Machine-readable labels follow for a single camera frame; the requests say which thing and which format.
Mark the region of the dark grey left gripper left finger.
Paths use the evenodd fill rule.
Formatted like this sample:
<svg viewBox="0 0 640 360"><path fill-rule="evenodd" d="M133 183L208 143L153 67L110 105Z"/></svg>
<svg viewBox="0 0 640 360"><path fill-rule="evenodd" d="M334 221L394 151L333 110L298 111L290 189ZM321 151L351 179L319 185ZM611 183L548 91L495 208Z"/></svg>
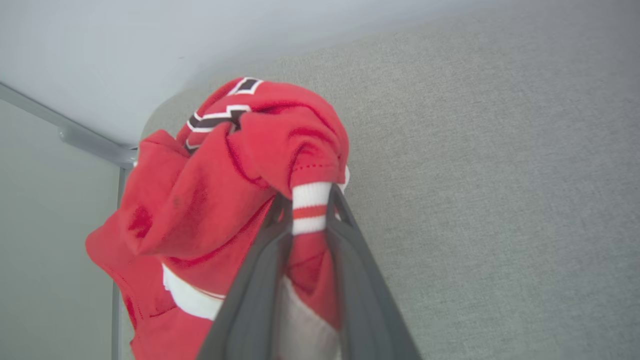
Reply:
<svg viewBox="0 0 640 360"><path fill-rule="evenodd" d="M196 360L278 360L292 213L291 201L277 194Z"/></svg>

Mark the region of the grey fabric sofa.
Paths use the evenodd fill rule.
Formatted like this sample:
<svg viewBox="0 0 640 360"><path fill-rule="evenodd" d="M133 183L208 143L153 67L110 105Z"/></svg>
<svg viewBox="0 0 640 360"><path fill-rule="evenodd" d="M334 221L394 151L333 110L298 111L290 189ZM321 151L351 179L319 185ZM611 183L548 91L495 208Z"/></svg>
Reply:
<svg viewBox="0 0 640 360"><path fill-rule="evenodd" d="M467 4L218 70L141 137L238 76L333 105L423 360L640 360L640 0Z"/></svg>

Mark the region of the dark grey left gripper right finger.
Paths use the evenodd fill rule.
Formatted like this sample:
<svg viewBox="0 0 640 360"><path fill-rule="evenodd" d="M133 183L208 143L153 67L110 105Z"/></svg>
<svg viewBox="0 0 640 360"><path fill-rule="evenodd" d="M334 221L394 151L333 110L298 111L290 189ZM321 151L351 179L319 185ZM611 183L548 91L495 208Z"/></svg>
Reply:
<svg viewBox="0 0 640 360"><path fill-rule="evenodd" d="M337 184L326 211L342 360L422 360L377 262Z"/></svg>

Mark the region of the red basketball jersey white sleeves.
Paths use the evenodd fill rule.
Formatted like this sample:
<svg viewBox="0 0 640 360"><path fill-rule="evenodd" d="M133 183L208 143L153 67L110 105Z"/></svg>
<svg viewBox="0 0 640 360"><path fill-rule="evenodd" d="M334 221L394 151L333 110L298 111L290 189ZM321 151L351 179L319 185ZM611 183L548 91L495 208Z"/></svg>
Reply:
<svg viewBox="0 0 640 360"><path fill-rule="evenodd" d="M86 239L122 294L135 360L195 360L277 194L293 220L277 358L335 360L326 211L332 186L348 184L348 156L324 98L253 77L217 89L176 136L146 137L119 209Z"/></svg>

